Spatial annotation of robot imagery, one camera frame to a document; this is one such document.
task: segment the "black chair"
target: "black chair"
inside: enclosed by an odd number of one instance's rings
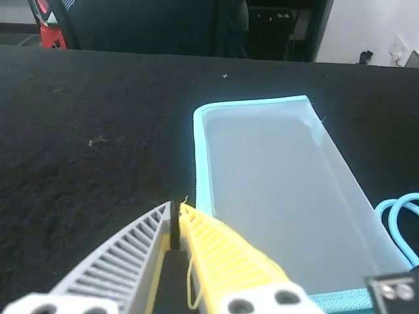
[[[33,10],[37,1],[29,0]],[[43,1],[49,4],[68,48],[237,58],[245,55],[240,15],[244,0]]]

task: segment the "black table surface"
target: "black table surface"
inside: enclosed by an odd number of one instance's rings
[[[373,205],[418,191],[418,82],[417,69],[1,46],[0,307],[49,291],[155,205],[193,204],[205,103],[305,94]],[[416,250],[418,223],[403,213]],[[186,267],[167,256],[155,313],[187,312]]]

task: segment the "floor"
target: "floor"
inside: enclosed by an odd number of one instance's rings
[[[39,46],[39,34],[0,33],[0,45],[8,46]]]

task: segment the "cable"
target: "cable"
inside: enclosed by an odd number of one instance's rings
[[[376,214],[382,218],[383,212],[390,208],[390,213],[388,214],[388,229],[391,237],[393,238],[395,244],[399,247],[400,251],[403,253],[403,258],[411,266],[419,266],[419,257],[412,250],[412,248],[407,244],[403,236],[399,231],[397,225],[397,217],[399,216],[400,210],[402,207],[405,207],[412,211],[413,213],[419,215],[419,206],[411,203],[410,201],[419,200],[419,193],[410,193],[402,196],[398,200],[385,200],[377,205],[375,208]]]

